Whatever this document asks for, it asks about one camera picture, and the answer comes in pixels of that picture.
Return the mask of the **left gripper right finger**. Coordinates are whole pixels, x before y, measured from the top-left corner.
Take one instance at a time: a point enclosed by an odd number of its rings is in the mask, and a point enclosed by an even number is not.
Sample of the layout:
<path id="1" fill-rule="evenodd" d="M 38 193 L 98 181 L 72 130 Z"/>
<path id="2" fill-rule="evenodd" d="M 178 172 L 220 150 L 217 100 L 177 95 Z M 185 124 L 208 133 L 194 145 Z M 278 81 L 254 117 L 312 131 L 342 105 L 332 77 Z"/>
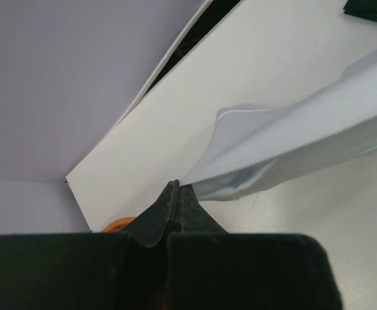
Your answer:
<path id="1" fill-rule="evenodd" d="M 294 233 L 195 232 L 201 206 L 178 190 L 181 230 L 168 239 L 170 309 L 341 309 L 328 254 Z"/>

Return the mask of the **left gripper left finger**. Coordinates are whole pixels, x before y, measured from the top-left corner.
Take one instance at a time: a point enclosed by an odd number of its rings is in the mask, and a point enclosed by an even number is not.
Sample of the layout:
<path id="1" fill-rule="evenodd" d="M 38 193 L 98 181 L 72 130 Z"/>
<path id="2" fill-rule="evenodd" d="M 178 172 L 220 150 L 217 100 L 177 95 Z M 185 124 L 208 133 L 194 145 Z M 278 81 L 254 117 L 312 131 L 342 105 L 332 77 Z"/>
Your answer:
<path id="1" fill-rule="evenodd" d="M 0 309 L 166 309 L 177 183 L 117 232 L 0 236 Z"/>

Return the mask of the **white garment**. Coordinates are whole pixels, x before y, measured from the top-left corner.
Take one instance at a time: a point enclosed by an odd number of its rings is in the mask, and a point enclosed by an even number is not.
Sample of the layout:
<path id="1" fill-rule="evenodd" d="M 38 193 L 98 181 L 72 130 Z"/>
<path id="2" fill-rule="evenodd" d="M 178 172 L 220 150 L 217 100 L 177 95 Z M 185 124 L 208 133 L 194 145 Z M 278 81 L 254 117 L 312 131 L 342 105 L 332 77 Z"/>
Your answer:
<path id="1" fill-rule="evenodd" d="M 377 50 L 291 105 L 222 108 L 207 149 L 181 185 L 230 201 L 377 151 Z"/>

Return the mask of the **green plaid skirt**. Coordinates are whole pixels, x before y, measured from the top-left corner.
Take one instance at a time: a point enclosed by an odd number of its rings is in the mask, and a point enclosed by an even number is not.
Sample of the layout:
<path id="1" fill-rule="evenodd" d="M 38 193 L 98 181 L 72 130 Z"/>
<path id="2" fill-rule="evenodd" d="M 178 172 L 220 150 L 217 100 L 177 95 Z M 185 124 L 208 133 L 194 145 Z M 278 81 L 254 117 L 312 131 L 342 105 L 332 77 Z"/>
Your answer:
<path id="1" fill-rule="evenodd" d="M 348 0 L 345 14 L 377 23 L 377 0 Z"/>

